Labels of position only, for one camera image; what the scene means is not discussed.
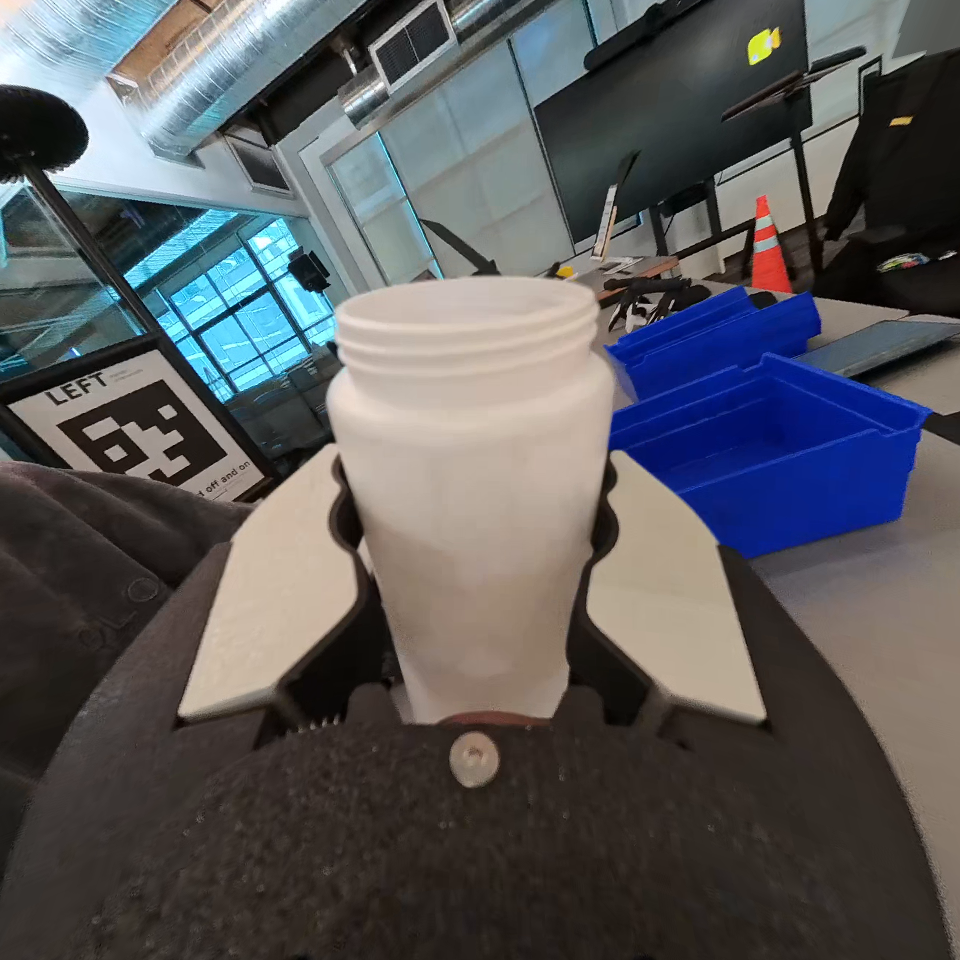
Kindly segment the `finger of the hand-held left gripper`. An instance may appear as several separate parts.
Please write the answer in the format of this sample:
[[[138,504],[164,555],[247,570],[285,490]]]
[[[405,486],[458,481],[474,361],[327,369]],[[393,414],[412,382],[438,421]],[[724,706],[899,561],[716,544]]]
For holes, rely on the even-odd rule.
[[[96,238],[80,220],[66,198],[38,165],[22,165],[21,175],[35,194],[48,219],[64,235],[78,258],[99,283],[91,310],[96,316],[123,318],[136,335],[162,335],[162,327]]]

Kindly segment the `silver air duct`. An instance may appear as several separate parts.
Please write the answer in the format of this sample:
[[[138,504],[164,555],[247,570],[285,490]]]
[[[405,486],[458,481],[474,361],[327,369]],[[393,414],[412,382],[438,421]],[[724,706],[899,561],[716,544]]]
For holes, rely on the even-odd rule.
[[[522,29],[552,2],[444,2],[459,45],[388,94],[366,45],[368,66],[337,91],[356,130],[377,129]],[[137,42],[129,2],[2,2],[2,73],[83,92]],[[361,2],[221,2],[132,92],[140,135],[157,156],[179,161],[246,109],[271,84],[333,42]]]

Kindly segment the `black jacket on chair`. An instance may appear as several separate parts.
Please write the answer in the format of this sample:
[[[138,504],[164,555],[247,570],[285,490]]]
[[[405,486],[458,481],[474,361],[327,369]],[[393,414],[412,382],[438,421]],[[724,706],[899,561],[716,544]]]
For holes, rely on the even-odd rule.
[[[869,87],[823,216],[836,242],[814,297],[959,316],[959,51],[928,54]]]

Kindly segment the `wooden document stand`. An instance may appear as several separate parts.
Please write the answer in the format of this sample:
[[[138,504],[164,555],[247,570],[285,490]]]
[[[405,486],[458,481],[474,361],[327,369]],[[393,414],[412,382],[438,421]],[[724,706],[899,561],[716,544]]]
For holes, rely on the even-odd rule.
[[[603,262],[607,257],[614,227],[618,222],[618,196],[641,154],[640,150],[632,150],[625,154],[618,164],[613,182],[607,188],[601,221],[590,251],[592,261]]]

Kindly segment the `black music stand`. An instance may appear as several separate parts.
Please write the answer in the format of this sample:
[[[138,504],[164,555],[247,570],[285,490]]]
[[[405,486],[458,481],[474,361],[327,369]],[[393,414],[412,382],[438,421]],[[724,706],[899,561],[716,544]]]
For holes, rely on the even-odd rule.
[[[810,266],[814,274],[819,274],[823,269],[823,242],[820,239],[815,222],[816,217],[813,211],[810,176],[803,140],[803,131],[812,123],[810,119],[812,114],[810,88],[840,68],[862,58],[866,53],[866,47],[858,45],[816,59],[806,71],[796,70],[788,73],[744,100],[731,105],[721,116],[721,122],[726,123],[740,116],[773,107],[776,104],[785,104],[785,109],[790,117],[789,143],[796,166]]]

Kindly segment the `blue plastic bin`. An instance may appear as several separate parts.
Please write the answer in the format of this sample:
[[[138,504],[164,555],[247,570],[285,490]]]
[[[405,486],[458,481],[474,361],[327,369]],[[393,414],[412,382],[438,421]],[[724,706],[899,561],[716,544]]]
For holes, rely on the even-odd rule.
[[[766,353],[616,411],[609,448],[753,559],[897,521],[930,415]]]
[[[639,403],[730,367],[755,366],[764,354],[802,355],[821,332],[810,294],[761,307],[735,287],[635,329],[606,351],[623,392]]]

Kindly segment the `large black wall screen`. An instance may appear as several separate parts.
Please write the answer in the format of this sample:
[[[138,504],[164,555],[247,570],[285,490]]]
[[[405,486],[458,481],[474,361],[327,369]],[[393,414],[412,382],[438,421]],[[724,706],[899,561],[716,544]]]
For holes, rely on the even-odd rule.
[[[750,66],[747,46],[779,27],[780,47]],[[583,58],[585,74],[534,108],[575,243],[594,238],[618,164],[641,151],[618,196],[619,221],[789,139],[784,103],[726,123],[732,105],[809,68],[803,1],[657,2]]]

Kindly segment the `orange traffic cone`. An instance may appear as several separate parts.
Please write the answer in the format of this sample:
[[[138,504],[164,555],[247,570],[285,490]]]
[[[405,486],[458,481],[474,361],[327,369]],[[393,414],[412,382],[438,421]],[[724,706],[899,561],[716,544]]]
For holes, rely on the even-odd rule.
[[[766,195],[756,198],[750,257],[750,286],[770,293],[792,294],[786,259]]]

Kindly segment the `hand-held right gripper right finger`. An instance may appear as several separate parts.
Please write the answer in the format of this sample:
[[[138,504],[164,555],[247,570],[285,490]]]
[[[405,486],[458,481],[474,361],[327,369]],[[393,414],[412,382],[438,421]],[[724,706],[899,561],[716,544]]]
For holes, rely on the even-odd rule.
[[[721,547],[688,504],[612,451],[567,636],[571,680],[608,723],[678,712],[759,727],[767,710]]]

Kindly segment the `black tablet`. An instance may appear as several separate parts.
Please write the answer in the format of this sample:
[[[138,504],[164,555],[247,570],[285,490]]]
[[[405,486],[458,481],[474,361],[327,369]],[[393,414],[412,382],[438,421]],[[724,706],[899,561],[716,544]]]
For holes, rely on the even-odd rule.
[[[959,335],[954,318],[918,316],[882,320],[795,357],[799,364],[841,378],[857,378],[938,347]]]

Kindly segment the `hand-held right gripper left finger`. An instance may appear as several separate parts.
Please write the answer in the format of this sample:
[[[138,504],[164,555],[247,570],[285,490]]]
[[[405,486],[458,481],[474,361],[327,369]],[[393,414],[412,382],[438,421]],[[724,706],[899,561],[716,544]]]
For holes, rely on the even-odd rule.
[[[290,728],[326,725],[381,682],[391,639],[362,539],[331,443],[234,534],[178,719],[265,709]]]

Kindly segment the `black tools pile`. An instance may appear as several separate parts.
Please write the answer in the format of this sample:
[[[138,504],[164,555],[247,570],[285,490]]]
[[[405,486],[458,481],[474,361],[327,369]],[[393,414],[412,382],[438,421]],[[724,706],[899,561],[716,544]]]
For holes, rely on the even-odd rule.
[[[694,284],[689,278],[662,275],[608,279],[603,289],[599,305],[614,308],[607,323],[608,333],[619,327],[626,333],[648,327],[712,296],[706,286]]]

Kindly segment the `white vent grille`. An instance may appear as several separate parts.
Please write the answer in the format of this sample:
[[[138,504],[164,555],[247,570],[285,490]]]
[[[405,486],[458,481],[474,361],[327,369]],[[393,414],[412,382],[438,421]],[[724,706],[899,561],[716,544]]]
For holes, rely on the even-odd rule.
[[[424,1],[372,42],[369,54],[393,94],[458,45],[445,2]]]

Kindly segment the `white plastic bottle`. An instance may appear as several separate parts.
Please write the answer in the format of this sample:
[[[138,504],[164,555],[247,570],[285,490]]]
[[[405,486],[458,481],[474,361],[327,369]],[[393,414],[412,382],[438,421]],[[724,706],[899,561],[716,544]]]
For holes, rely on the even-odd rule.
[[[474,276],[336,309],[327,408],[416,723],[551,717],[608,457],[596,294]]]

